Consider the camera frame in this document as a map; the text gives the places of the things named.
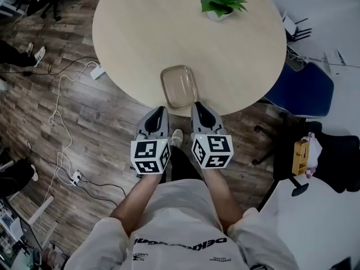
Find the foot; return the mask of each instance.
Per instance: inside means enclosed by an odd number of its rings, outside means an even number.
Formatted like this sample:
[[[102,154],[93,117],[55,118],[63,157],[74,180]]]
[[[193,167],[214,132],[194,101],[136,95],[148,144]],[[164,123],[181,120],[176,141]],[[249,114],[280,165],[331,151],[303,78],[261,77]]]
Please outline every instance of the foot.
[[[180,148],[182,141],[184,140],[184,134],[181,129],[176,129],[171,136],[171,144],[172,146]]]
[[[31,166],[31,168],[34,169],[34,175],[32,176],[32,180],[34,180],[34,181],[36,182],[37,180],[39,180],[39,175],[38,175],[38,173],[36,172],[35,166],[34,166],[33,164],[30,165],[30,166]]]
[[[35,60],[36,60],[36,64],[34,67],[37,67],[41,61],[42,58],[44,58],[46,49],[45,46],[41,47],[41,49],[39,50],[39,52],[37,52],[34,56],[35,56]]]
[[[32,54],[32,50],[34,48],[34,44],[30,43],[28,46],[28,49],[26,49],[26,54],[28,54],[28,57]]]

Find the blue chair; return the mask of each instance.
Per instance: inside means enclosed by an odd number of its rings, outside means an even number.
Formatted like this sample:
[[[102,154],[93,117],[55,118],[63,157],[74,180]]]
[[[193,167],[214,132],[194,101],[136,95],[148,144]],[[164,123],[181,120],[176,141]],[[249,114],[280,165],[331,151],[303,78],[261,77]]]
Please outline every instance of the blue chair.
[[[265,98],[293,116],[321,118],[329,113],[333,92],[333,81],[316,64],[295,71],[285,63]]]

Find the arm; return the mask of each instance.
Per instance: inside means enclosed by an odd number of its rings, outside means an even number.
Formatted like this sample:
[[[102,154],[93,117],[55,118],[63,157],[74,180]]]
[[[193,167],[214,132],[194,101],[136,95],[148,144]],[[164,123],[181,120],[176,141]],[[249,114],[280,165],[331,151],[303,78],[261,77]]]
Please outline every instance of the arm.
[[[289,248],[267,227],[255,208],[247,210],[240,221],[230,226],[228,236],[242,249],[249,268],[262,265],[269,270],[299,270]]]
[[[126,257],[129,236],[137,226],[161,175],[144,176],[110,217],[100,220],[86,241],[71,256],[65,270],[114,269]]]
[[[220,223],[226,233],[229,226],[242,218],[243,211],[218,169],[203,169],[202,173],[208,185]]]
[[[145,207],[161,180],[161,175],[149,174],[131,189],[128,196],[115,208],[110,217],[121,221],[128,236],[140,221]]]

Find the potted plant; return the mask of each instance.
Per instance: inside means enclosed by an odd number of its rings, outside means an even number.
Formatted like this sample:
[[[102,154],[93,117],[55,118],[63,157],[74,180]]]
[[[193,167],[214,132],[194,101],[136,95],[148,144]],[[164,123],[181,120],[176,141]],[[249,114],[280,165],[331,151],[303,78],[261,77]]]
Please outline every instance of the potted plant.
[[[229,17],[234,10],[247,11],[245,0],[201,0],[202,12],[207,12],[213,21],[221,21]]]

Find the white t-shirt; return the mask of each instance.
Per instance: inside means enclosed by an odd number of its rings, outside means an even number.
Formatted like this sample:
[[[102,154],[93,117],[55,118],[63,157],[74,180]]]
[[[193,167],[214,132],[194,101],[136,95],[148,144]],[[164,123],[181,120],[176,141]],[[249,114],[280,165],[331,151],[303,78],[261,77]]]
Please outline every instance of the white t-shirt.
[[[104,218],[65,270],[293,270],[295,258],[251,208],[221,228],[206,184],[185,179],[158,185],[130,238]]]

